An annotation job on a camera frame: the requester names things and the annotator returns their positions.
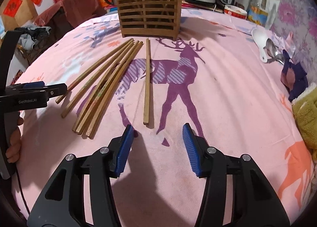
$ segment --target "red envelope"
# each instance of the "red envelope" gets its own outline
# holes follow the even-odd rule
[[[3,14],[14,18],[22,2],[22,0],[10,0],[5,7]]]

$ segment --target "white spoon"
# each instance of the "white spoon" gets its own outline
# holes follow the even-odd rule
[[[252,37],[259,48],[261,61],[267,63],[267,55],[264,51],[264,47],[266,46],[266,41],[268,39],[267,34],[258,29],[254,29],[252,30]]]

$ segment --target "floral wallpaper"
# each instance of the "floral wallpaper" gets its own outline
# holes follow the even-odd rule
[[[300,62],[309,83],[317,83],[317,6],[314,0],[281,0],[278,15],[271,27],[287,38],[293,32],[296,50],[293,62]]]

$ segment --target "silver screw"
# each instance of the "silver screw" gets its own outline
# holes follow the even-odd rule
[[[251,157],[249,155],[245,154],[245,155],[242,156],[242,159],[245,160],[245,161],[250,161]]]
[[[109,152],[109,148],[107,148],[106,146],[105,147],[102,147],[100,150],[99,150],[102,154],[107,154]]]
[[[214,147],[211,146],[211,147],[207,148],[207,152],[209,154],[215,154],[217,152],[217,150]]]
[[[65,157],[65,159],[66,159],[67,161],[71,161],[71,160],[74,159],[74,155],[73,155],[73,154],[69,154],[69,155],[67,155],[67,156]]]

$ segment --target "metal ladle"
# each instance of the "metal ladle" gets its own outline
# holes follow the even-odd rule
[[[272,41],[272,39],[270,39],[270,38],[267,39],[266,45],[264,48],[266,48],[267,54],[270,57],[272,57],[271,59],[267,60],[267,63],[272,63],[274,61],[278,61],[279,63],[284,65],[283,54],[278,53],[276,46],[275,46],[274,42]]]

